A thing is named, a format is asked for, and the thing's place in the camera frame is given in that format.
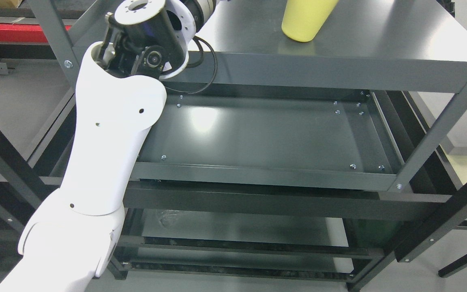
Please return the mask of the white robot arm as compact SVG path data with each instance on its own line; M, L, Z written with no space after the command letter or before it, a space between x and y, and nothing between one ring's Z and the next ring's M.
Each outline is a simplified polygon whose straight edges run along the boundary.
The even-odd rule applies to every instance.
M32 214L22 259L0 292L83 292L106 270L125 219L135 162L167 100L162 80L189 67L189 43L215 0L124 0L105 16L75 87L76 126L59 188Z

